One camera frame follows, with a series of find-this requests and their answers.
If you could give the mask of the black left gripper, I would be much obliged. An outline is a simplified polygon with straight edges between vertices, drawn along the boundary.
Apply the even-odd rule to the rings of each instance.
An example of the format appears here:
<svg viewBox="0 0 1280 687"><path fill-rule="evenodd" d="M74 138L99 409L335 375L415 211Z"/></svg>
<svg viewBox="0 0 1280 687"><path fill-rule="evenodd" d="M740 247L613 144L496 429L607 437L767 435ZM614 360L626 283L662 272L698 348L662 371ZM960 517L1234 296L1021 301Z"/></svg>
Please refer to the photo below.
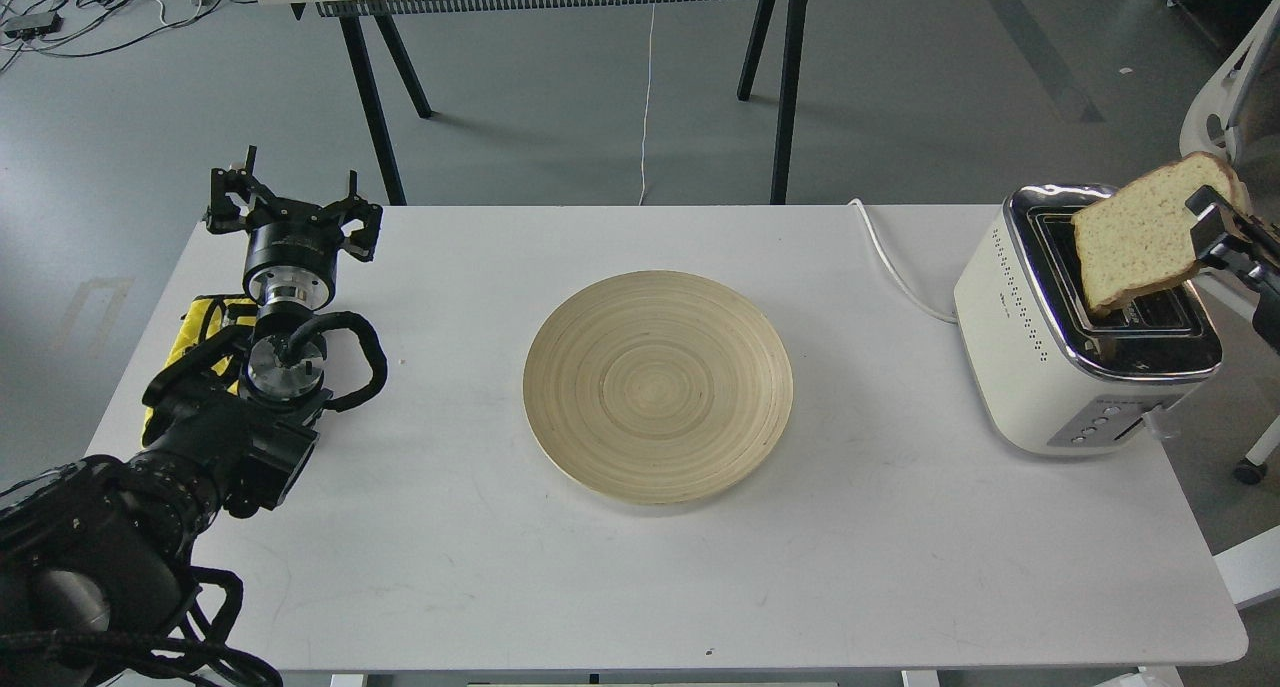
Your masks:
<svg viewBox="0 0 1280 687"><path fill-rule="evenodd" d="M339 255L362 264L375 258L384 210L358 191L358 173L348 171L347 192L326 205L276 200L253 175L257 148L242 162L210 171L204 225L212 235L246 232L246 294L260 307L292 301L326 307L337 292Z"/></svg>

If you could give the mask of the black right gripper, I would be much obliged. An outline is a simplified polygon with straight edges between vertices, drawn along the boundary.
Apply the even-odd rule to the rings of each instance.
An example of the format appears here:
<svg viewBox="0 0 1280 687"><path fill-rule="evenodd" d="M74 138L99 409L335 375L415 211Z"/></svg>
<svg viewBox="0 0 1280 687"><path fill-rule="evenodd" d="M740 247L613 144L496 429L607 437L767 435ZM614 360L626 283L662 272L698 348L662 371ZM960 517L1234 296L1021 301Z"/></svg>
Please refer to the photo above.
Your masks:
<svg viewBox="0 0 1280 687"><path fill-rule="evenodd" d="M1279 354L1277 223L1242 212L1211 186L1194 191L1187 209L1196 217L1190 241L1197 262L1231 272L1257 292L1252 328Z"/></svg>

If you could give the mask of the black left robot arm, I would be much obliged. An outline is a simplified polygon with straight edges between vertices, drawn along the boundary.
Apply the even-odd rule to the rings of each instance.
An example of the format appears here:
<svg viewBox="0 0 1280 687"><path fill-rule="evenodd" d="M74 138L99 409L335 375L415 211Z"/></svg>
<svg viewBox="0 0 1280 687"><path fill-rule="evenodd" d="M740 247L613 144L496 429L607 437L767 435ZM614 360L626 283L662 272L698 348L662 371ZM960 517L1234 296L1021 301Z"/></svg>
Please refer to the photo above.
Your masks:
<svg viewBox="0 0 1280 687"><path fill-rule="evenodd" d="M197 567L220 514L285 501L325 412L383 391L375 328L330 312L339 255L374 258L383 209L356 175L332 203L282 198L242 166L211 171L204 223L246 233L243 287L148 383L141 449L84 455L3 493L3 683L101 686L124 672L195 686L279 686L228 645L244 587Z"/></svg>

